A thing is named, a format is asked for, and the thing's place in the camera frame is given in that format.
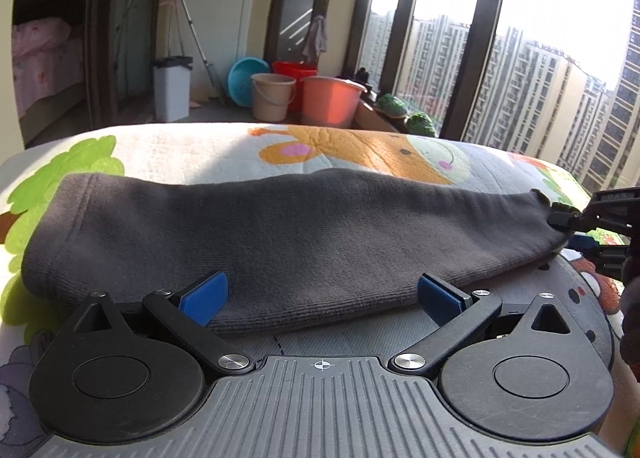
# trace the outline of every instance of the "pink pillow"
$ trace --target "pink pillow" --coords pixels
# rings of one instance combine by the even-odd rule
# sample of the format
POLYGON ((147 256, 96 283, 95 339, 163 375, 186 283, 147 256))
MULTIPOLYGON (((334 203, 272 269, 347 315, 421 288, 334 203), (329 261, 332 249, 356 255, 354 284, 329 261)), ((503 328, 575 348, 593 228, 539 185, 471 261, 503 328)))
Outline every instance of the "pink pillow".
POLYGON ((47 17, 14 25, 12 57, 17 59, 36 50, 51 50, 66 41, 71 27, 60 17, 47 17))

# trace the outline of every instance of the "crosshair symbol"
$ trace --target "crosshair symbol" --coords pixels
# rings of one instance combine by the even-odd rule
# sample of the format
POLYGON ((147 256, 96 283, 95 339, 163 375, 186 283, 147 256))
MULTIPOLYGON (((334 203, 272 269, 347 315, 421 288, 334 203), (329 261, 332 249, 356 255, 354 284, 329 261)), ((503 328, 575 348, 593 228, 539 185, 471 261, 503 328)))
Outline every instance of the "crosshair symbol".
POLYGON ((331 366, 335 366, 335 364, 329 364, 329 362, 322 360, 322 361, 318 361, 315 362, 314 364, 311 364, 313 367, 315 367, 318 370, 321 370, 324 372, 324 370, 328 370, 331 366))

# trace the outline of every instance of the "silver screw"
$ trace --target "silver screw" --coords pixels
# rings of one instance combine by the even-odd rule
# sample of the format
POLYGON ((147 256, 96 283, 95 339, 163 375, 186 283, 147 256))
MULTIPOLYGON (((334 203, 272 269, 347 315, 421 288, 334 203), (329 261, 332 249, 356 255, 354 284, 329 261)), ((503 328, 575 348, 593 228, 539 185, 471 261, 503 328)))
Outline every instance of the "silver screw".
POLYGON ((244 370, 249 365, 249 358, 237 353, 231 353, 220 357, 218 365, 226 370, 244 370))
POLYGON ((404 370, 418 370, 426 364, 424 357, 415 353, 403 353, 394 359, 398 368, 404 370))

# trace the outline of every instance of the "towel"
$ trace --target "towel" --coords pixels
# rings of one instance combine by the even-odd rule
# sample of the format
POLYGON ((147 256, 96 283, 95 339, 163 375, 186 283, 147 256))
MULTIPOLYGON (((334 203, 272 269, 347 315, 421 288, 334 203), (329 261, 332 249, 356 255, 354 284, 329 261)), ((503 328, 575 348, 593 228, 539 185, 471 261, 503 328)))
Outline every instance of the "towel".
POLYGON ((220 333, 291 330, 416 304, 430 272, 453 285, 538 261, 566 235, 538 191, 476 193, 326 169, 166 185, 67 175, 24 254, 33 294, 70 307, 95 290, 140 301, 228 276, 220 333))
POLYGON ((302 56, 307 64, 317 66, 320 54, 327 51, 326 19, 322 15, 316 15, 309 26, 305 43, 302 46, 302 56))

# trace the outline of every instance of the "beige bucket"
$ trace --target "beige bucket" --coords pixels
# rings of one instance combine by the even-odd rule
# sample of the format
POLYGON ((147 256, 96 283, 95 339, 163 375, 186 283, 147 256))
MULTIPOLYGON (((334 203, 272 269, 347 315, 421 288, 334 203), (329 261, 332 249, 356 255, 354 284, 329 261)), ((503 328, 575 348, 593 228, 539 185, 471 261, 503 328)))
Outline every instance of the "beige bucket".
POLYGON ((287 107, 296 97, 296 80, 275 73, 251 75, 254 98, 253 115, 263 122, 280 122, 287 118, 287 107))

